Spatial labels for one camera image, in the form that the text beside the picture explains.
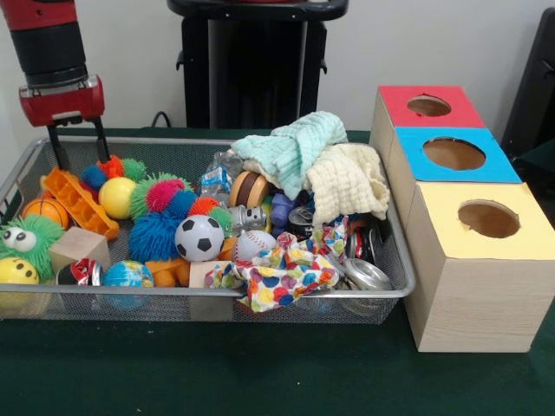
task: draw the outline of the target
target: metal tray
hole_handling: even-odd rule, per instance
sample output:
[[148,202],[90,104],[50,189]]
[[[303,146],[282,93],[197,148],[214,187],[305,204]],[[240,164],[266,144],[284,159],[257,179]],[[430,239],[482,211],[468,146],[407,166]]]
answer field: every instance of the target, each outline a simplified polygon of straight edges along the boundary
[[[171,172],[196,180],[213,154],[229,148],[231,140],[176,140],[112,138],[110,150],[136,158],[149,172]],[[67,137],[72,172],[78,174],[96,161],[95,139]],[[40,192],[39,178],[56,165],[48,139],[31,144],[0,188],[3,223],[19,215]],[[109,244],[112,261],[128,258],[127,237],[133,223],[121,222],[121,233]],[[382,222],[382,241],[375,247],[376,265],[392,280],[390,291],[326,290],[312,293],[287,308],[253,314],[234,300],[240,291],[227,289],[144,289],[55,285],[0,285],[0,319],[174,321],[174,322],[312,322],[382,323],[400,298],[415,287],[415,273],[393,201],[388,220]],[[15,296],[24,306],[2,308],[2,299]],[[138,296],[137,309],[112,305],[122,296]]]

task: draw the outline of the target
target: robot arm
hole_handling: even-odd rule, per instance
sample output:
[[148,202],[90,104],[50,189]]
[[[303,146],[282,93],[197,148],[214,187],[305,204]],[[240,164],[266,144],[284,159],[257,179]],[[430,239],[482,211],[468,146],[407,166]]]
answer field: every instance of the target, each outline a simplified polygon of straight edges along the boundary
[[58,165],[69,169],[57,126],[84,120],[95,125],[99,160],[107,162],[102,83],[88,74],[74,0],[0,0],[0,8],[28,83],[19,89],[23,111],[32,126],[48,128]]

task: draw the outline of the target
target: yellow ball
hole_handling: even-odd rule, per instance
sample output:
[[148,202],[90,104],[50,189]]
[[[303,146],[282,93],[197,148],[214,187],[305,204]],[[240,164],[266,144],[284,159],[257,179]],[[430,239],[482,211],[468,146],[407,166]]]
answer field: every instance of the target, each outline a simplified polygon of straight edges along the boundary
[[[6,257],[0,260],[0,283],[38,284],[38,273],[31,263],[18,257]],[[0,293],[0,308],[21,308],[30,301],[32,296],[30,293]]]
[[131,193],[137,186],[131,179],[112,178],[98,194],[98,202],[112,219],[131,217]]

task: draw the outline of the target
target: baseball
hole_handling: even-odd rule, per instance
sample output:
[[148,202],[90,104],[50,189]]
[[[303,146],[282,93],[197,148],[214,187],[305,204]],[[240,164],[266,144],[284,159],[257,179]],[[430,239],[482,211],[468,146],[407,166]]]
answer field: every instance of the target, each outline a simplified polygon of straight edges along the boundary
[[273,249],[276,239],[265,231],[247,231],[241,234],[233,247],[233,262],[248,262],[260,251]]

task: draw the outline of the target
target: green fuzzy toy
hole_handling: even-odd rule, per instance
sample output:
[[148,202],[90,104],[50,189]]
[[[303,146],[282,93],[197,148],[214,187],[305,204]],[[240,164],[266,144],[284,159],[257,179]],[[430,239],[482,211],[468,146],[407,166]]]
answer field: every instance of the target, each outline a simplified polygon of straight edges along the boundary
[[171,173],[160,172],[158,173],[158,175],[154,174],[147,176],[146,179],[143,179],[137,184],[137,186],[133,189],[133,193],[131,194],[131,218],[133,219],[133,221],[136,220],[138,217],[148,214],[147,194],[151,186],[156,185],[162,180],[169,179],[180,179],[185,184],[186,191],[192,190],[191,184],[189,184],[189,182],[187,182],[183,178],[178,178]]
[[224,208],[216,206],[212,208],[208,216],[218,221],[218,224],[224,230],[225,238],[229,238],[232,236],[233,217],[228,210],[225,210]]
[[135,159],[122,159],[123,175],[134,182],[141,182],[147,176],[147,167]]
[[10,221],[0,232],[0,259],[19,257],[27,260],[36,269],[40,283],[54,277],[49,248],[63,235],[63,228],[58,223],[30,214],[25,219]]

